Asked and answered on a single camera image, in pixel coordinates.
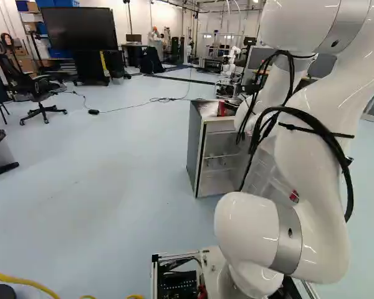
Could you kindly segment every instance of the light blue floor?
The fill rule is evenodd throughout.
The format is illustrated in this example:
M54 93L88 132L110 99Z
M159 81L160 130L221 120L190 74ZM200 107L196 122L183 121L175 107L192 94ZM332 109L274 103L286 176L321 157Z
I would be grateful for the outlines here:
M189 76L189 69L178 70ZM202 80L202 74L192 78ZM122 85L73 87L101 111L151 97L182 97L188 83L135 76ZM213 98L192 83L187 98ZM44 102L66 108L19 126L32 103L10 103L7 142L21 166L0 176L0 271L50 286L61 298L150 296L150 258L216 244L217 198L195 200L185 170L187 101L153 103L91 116L83 99ZM374 298L374 123L361 121L351 156L355 213L352 265L322 298ZM17 286L21 299L47 298Z

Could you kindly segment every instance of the cardboard box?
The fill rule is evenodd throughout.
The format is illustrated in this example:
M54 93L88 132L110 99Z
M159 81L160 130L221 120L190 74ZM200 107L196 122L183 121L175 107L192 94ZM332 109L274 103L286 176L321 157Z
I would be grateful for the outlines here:
M26 49L21 47L21 48L15 48L15 55L17 56L25 56L27 55Z
M42 59L42 65L44 67L52 67L53 65L55 65L55 61L49 59Z
M26 52L26 49L25 48L23 48L23 47L18 47L18 48L15 48L15 55L17 56L17 57L19 57L19 56L28 56L28 54L27 54L27 52ZM11 49L6 49L6 54L7 54L7 56L8 57L13 57L13 54L12 54L12 50Z
M27 32L36 31L37 30L36 23L34 23L34 22L25 22L24 26L25 26L25 30Z
M28 2L27 3L27 10L28 11L39 11L39 7L37 6L36 2Z
M18 65L14 59L14 56L12 54L7 54L7 56L12 61L14 66L18 69ZM36 72L34 61L30 56L17 57L17 60L22 72Z
M34 62L30 57L18 58L18 62L23 72L35 72L36 71Z
M21 19L23 22L44 22L41 14L28 14L21 12Z

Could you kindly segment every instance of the large monitor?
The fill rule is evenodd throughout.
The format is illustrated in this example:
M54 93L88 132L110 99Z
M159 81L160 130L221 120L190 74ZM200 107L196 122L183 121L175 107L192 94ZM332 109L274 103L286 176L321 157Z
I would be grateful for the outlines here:
M117 50L112 11L104 7L42 7L44 24L57 50Z
M246 70L250 70L250 72L244 72L243 84L247 84L248 80L252 79L252 71L257 70L263 60L268 58L268 56L272 55L275 51L276 50L273 48L251 47L246 65ZM319 54L316 61L310 65L307 73L314 79L324 78L332 71L336 61L337 58L334 55Z

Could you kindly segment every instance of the yellow hose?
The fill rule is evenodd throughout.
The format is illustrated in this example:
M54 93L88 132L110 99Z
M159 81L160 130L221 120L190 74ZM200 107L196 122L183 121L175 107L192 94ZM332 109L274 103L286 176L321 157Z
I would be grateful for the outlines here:
M33 280L7 276L5 274L0 273L0 281L7 282L7 283L18 283L21 285L30 285L31 287L37 288L38 290L46 294L49 294L53 299L60 299L60 297L56 293L54 293L52 290L50 290L49 288L46 288L45 286L41 285L38 282L34 282ZM95 299L95 297L90 296L90 295L84 295L84 296L81 296L80 299ZM126 299L144 299L144 297L141 295L133 294L133 295L127 296Z
M38 282L34 282L33 280L11 277L11 276L7 276L7 275L0 273L0 281L7 282L7 283L20 283L21 285L30 285L32 287L38 288L40 291L43 291L49 294L54 299L60 299L60 297L56 293L54 293L52 290L50 290L49 288L46 288L45 286L41 285Z

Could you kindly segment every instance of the table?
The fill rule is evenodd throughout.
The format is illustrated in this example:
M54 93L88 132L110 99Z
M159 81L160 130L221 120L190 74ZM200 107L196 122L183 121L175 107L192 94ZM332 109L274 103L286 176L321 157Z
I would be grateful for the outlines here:
M143 53L143 48L147 48L148 45L127 43L122 44L121 47L123 49L126 49L128 65L132 67L139 67L140 57Z

